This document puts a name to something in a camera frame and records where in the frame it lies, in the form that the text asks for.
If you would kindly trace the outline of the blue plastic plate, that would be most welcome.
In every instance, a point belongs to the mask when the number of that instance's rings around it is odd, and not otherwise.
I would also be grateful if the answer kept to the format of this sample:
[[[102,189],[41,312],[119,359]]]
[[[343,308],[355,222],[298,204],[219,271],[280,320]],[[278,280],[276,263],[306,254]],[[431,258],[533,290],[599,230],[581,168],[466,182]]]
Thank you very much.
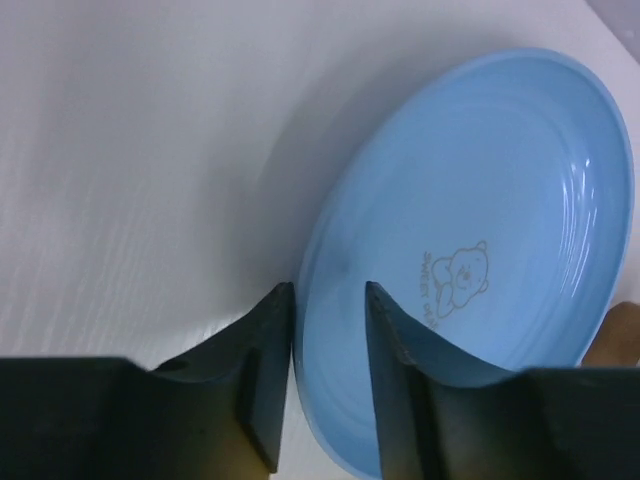
[[[414,94],[340,176],[296,283],[298,392],[329,457],[381,475],[368,282],[491,375],[575,366],[615,293],[634,197],[619,108],[568,56],[505,50]]]

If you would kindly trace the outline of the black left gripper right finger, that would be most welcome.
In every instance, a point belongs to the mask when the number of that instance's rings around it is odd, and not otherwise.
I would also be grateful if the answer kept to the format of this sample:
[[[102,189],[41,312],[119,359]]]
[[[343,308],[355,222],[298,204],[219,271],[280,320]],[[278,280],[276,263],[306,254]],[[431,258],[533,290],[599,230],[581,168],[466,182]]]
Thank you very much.
[[[511,372],[450,343],[375,282],[367,350],[386,479],[635,479],[639,372]]]

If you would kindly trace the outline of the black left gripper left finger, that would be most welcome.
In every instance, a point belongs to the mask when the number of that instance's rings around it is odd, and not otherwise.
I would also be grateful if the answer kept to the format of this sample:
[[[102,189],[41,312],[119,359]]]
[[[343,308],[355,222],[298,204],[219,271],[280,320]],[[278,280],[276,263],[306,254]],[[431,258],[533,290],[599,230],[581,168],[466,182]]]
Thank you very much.
[[[266,479],[278,467],[294,327],[281,283],[147,370],[116,357],[1,362],[5,479]]]

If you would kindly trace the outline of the metal cup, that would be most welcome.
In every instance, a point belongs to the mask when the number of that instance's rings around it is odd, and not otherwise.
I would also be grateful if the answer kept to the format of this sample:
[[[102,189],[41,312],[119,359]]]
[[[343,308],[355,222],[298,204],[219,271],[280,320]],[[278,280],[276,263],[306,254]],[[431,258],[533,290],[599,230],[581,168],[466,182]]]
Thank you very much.
[[[621,302],[611,308],[584,356],[583,367],[636,367],[639,365],[640,308]]]

